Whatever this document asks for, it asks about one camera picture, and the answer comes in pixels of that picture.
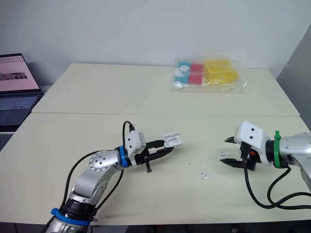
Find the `white wall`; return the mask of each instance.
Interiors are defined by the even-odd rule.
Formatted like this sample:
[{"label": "white wall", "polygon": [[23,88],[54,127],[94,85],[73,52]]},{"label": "white wall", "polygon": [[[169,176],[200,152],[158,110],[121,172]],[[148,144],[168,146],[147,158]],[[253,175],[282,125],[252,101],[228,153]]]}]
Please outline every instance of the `white wall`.
[{"label": "white wall", "polygon": [[277,77],[310,22],[310,0],[0,0],[0,54],[22,52],[41,84],[72,62],[173,65],[210,50]]}]

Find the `black cable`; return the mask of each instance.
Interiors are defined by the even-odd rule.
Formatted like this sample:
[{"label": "black cable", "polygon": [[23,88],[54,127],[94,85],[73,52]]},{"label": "black cable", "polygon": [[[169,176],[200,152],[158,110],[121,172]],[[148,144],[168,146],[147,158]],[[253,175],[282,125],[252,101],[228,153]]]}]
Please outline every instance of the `black cable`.
[{"label": "black cable", "polygon": [[15,233],[18,233],[18,230],[17,230],[17,223],[14,223],[14,228],[15,228]]},{"label": "black cable", "polygon": [[[66,186],[65,186],[65,192],[64,192],[64,197],[63,197],[63,201],[58,209],[58,211],[60,212],[63,208],[63,206],[65,205],[66,203],[66,200],[67,200],[67,195],[68,195],[68,189],[69,189],[69,183],[70,183],[70,179],[71,179],[71,175],[73,173],[73,171],[75,170],[75,168],[79,165],[79,163],[81,163],[82,160],[84,160],[85,158],[89,157],[90,155],[92,154],[95,154],[99,152],[98,151],[94,151],[94,152],[91,152],[85,156],[83,156],[81,159],[79,159],[74,165],[73,167],[71,168],[69,174],[68,174],[68,177],[67,177],[67,181],[66,181]],[[44,233],[45,230],[49,227],[50,223],[53,221],[53,219],[55,218],[55,216],[52,216],[51,219],[47,222],[47,224],[45,224],[44,228],[42,229],[41,233]]]},{"label": "black cable", "polygon": [[262,203],[260,203],[257,198],[255,197],[253,191],[252,191],[252,188],[249,184],[249,179],[248,179],[248,171],[247,171],[247,164],[246,164],[246,159],[243,158],[242,159],[243,161],[243,167],[244,167],[244,176],[245,176],[245,182],[246,182],[246,187],[247,187],[247,190],[249,192],[249,194],[251,195],[252,199],[254,200],[254,202],[259,205],[260,207],[262,208],[265,208],[265,209],[273,209],[273,208],[276,208],[276,207],[279,207],[282,203],[286,202],[287,200],[293,198],[293,197],[297,197],[297,196],[300,196],[301,194],[300,193],[293,193],[293,194],[290,194],[284,198],[282,198],[281,200],[271,204],[271,205],[264,205]]},{"label": "black cable", "polygon": [[49,225],[51,224],[51,222],[54,220],[55,215],[53,215],[50,220],[47,222],[47,224],[45,224],[45,226],[43,227],[43,229],[41,230],[40,233],[45,233],[46,229],[49,227]]},{"label": "black cable", "polygon": [[[123,150],[125,150],[125,126],[126,124],[129,124],[130,125],[130,130],[133,130],[134,129],[134,126],[133,124],[130,122],[130,121],[125,121],[123,123],[123,127],[122,127],[122,145],[123,145]],[[119,179],[118,181],[116,182],[115,186],[112,188],[112,190],[108,193],[108,195],[104,198],[104,200],[95,208],[92,216],[95,216],[97,211],[99,210],[99,208],[102,207],[102,205],[107,201],[107,199],[111,196],[111,194],[115,191],[115,189],[118,187],[121,179],[122,179],[122,176],[123,176],[123,173],[124,173],[124,169],[121,171],[121,174],[119,176]]]},{"label": "black cable", "polygon": [[65,192],[64,192],[64,197],[63,197],[63,201],[62,201],[62,204],[60,205],[59,207],[59,212],[63,209],[63,206],[65,205],[66,203],[66,200],[67,200],[67,195],[68,195],[68,188],[69,188],[69,183],[70,183],[70,179],[71,179],[71,175],[73,173],[73,171],[75,170],[75,168],[79,165],[79,163],[81,163],[82,160],[84,160],[85,158],[89,157],[90,155],[92,154],[95,154],[99,152],[99,150],[97,151],[94,151],[94,152],[91,152],[85,156],[83,156],[81,159],[79,159],[74,165],[73,167],[71,168],[69,174],[68,174],[68,177],[67,177],[67,181],[66,181],[66,186],[65,186]]},{"label": "black cable", "polygon": [[[130,131],[134,129],[134,126],[133,124],[130,122],[130,121],[125,121],[123,123],[123,127],[122,127],[122,142],[123,142],[123,149],[125,150],[125,136],[124,136],[124,132],[125,132],[125,126],[126,124],[129,124],[130,125]],[[92,154],[95,154],[99,152],[98,151],[94,151],[94,152],[91,152],[85,156],[83,156],[81,159],[79,159],[74,165],[73,167],[71,168],[69,174],[68,174],[68,177],[67,177],[67,181],[66,181],[66,186],[65,186],[65,192],[64,192],[64,197],[63,197],[63,201],[59,207],[59,212],[62,210],[63,206],[65,205],[66,203],[66,200],[67,200],[67,195],[68,195],[68,188],[69,188],[69,183],[70,183],[70,179],[71,179],[71,175],[73,173],[73,171],[75,170],[75,168],[79,165],[79,163],[84,160],[85,158],[89,157],[90,155]],[[107,199],[111,196],[111,194],[115,191],[115,189],[117,188],[117,186],[119,185],[121,179],[122,179],[122,176],[123,176],[123,173],[124,173],[124,170],[121,171],[121,174],[119,176],[119,179],[117,181],[117,183],[115,184],[115,186],[112,188],[112,190],[108,193],[108,195],[104,198],[104,200],[95,208],[92,216],[96,215],[97,211],[99,210],[99,208],[101,208],[101,206],[107,201]],[[41,233],[44,233],[45,230],[47,229],[47,227],[50,225],[50,223],[53,221],[53,219],[55,218],[55,216],[52,216],[52,218],[47,222],[47,224],[44,226],[43,230],[41,231]]]},{"label": "black cable", "polygon": [[[283,179],[288,173],[290,173],[291,169],[287,168],[287,170],[280,175],[278,178],[276,178],[272,184],[270,185],[268,192],[267,192],[267,198],[271,204],[274,204],[274,202],[271,200],[271,191],[273,187],[276,185],[277,182],[279,182],[281,179]],[[308,196],[311,197],[310,193],[305,193],[305,192],[297,192],[295,193],[297,196]],[[311,209],[311,205],[294,205],[294,206],[284,206],[284,205],[279,205],[278,208],[284,209],[284,210],[300,210],[300,209]]]},{"label": "black cable", "polygon": [[122,127],[122,142],[123,142],[123,150],[125,151],[125,136],[124,136],[124,131],[125,131],[125,126],[126,124],[129,124],[130,125],[130,129],[133,128],[133,124],[130,122],[130,121],[125,121],[123,123],[123,127]]},{"label": "black cable", "polygon": [[97,213],[97,211],[99,210],[99,208],[101,208],[101,206],[107,201],[107,199],[111,196],[111,194],[113,193],[113,191],[115,191],[115,189],[117,188],[117,186],[119,185],[122,176],[123,176],[124,170],[121,171],[121,174],[119,176],[119,179],[117,181],[117,183],[115,184],[115,186],[112,188],[112,190],[108,193],[108,195],[104,198],[104,200],[95,208],[95,213]]},{"label": "black cable", "polygon": [[64,226],[63,230],[62,230],[62,233],[64,232],[64,229],[66,228],[66,226],[68,225],[68,223],[66,223],[66,225]]}]

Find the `green ring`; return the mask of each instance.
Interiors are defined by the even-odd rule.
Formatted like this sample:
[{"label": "green ring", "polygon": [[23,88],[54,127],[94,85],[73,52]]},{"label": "green ring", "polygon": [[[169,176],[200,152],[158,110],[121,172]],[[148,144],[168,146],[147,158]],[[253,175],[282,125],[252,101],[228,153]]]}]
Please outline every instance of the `green ring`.
[{"label": "green ring", "polygon": [[275,139],[274,144],[273,144],[274,164],[275,164],[276,168],[281,168],[280,157],[278,154],[278,148],[279,148],[280,139],[281,139],[280,131],[276,131],[274,139]]}]

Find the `laptop screen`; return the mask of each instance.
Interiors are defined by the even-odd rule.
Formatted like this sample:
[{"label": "laptop screen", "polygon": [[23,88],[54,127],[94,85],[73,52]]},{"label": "laptop screen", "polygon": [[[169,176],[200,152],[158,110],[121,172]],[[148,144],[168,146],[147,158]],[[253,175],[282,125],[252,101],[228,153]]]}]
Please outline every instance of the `laptop screen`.
[{"label": "laptop screen", "polygon": [[21,54],[0,56],[0,92],[39,89]]}]

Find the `white table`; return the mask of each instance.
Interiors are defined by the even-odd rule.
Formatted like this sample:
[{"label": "white table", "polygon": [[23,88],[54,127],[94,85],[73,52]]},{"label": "white table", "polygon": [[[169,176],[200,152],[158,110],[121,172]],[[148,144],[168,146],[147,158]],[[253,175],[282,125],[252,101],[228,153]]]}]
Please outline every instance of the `white table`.
[{"label": "white table", "polygon": [[[183,144],[164,158],[126,169],[123,180],[98,212],[98,225],[266,222],[310,219],[309,210],[266,210],[250,198],[243,170],[219,159],[221,150],[238,158],[238,145],[225,143],[248,120],[271,137],[306,132],[296,116],[152,116],[32,113],[0,153],[0,222],[43,224],[62,200],[67,174],[83,155],[121,144],[121,127],[130,120],[146,141],[178,131]],[[74,181],[87,166],[78,166]],[[200,172],[211,178],[203,180]],[[258,164],[249,172],[257,198],[264,203],[272,180],[284,170]],[[118,174],[109,183],[115,184]],[[297,167],[272,193],[273,199],[305,191]],[[310,204],[298,197],[288,204]]]},{"label": "white table", "polygon": [[178,93],[173,67],[72,64],[33,112],[299,116],[269,70],[246,74],[244,94]]}]

